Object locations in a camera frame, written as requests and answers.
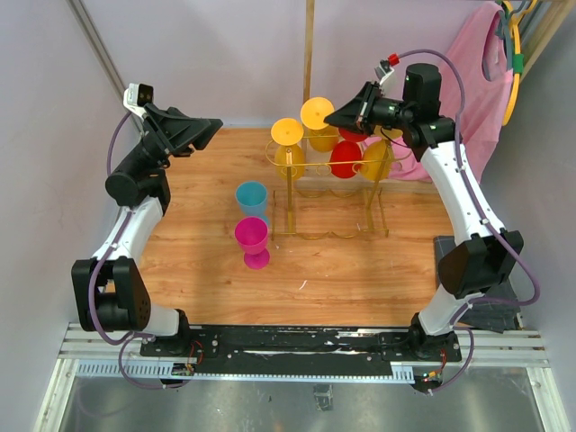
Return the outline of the red plastic wine glass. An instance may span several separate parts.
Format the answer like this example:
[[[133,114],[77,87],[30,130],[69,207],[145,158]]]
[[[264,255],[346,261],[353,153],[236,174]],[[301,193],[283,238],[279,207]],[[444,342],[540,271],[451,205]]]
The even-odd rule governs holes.
[[[352,178],[357,174],[357,161],[363,157],[361,143],[368,138],[368,135],[342,128],[338,128],[337,131],[342,140],[337,143],[330,155],[330,171],[337,178]]]

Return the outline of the yellow plastic wine glass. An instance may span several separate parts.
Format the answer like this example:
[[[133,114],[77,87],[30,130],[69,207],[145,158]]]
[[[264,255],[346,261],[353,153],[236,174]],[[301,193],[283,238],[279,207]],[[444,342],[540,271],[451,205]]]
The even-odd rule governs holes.
[[[376,182],[383,180],[391,171],[392,161],[395,159],[392,150],[392,141],[401,137],[400,130],[377,130],[375,134],[364,142],[366,147],[363,154],[363,163],[360,174],[367,180]]]

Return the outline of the blue plastic wine glass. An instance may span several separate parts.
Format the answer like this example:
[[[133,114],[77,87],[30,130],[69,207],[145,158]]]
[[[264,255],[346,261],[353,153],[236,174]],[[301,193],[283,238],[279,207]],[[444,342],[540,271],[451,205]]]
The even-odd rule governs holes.
[[[264,221],[268,228],[271,227],[266,215],[268,208],[268,191],[266,187],[257,181],[247,181],[238,186],[235,199],[244,218],[255,217]]]

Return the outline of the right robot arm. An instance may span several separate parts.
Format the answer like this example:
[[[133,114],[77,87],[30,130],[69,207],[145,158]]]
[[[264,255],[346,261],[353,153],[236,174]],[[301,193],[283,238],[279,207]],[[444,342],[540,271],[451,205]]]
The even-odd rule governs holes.
[[[461,355],[455,344],[455,323],[467,310],[486,302],[488,291],[504,283],[524,246],[518,231],[509,231],[489,212],[490,206],[469,170],[468,157],[455,121],[440,114],[442,77],[435,65],[412,64],[406,69],[400,100],[384,88],[394,69],[381,61],[375,82],[325,118],[331,126],[368,134],[382,129],[402,132],[404,142],[427,171],[439,192],[454,231],[455,247],[437,266],[439,286],[427,307],[414,315],[407,334],[392,340],[382,334],[382,356],[447,360]]]

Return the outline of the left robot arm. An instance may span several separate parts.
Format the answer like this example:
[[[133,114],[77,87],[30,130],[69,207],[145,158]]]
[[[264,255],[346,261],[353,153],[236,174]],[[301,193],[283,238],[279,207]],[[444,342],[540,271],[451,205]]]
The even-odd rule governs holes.
[[[118,166],[107,167],[105,190],[119,207],[117,221],[91,257],[72,265],[79,323],[113,346],[139,337],[182,356],[193,344],[188,319],[182,310],[151,300],[138,264],[171,201],[170,159],[205,149],[223,122],[189,117],[175,107],[161,110],[153,103],[126,103],[124,108],[141,119],[144,133]]]

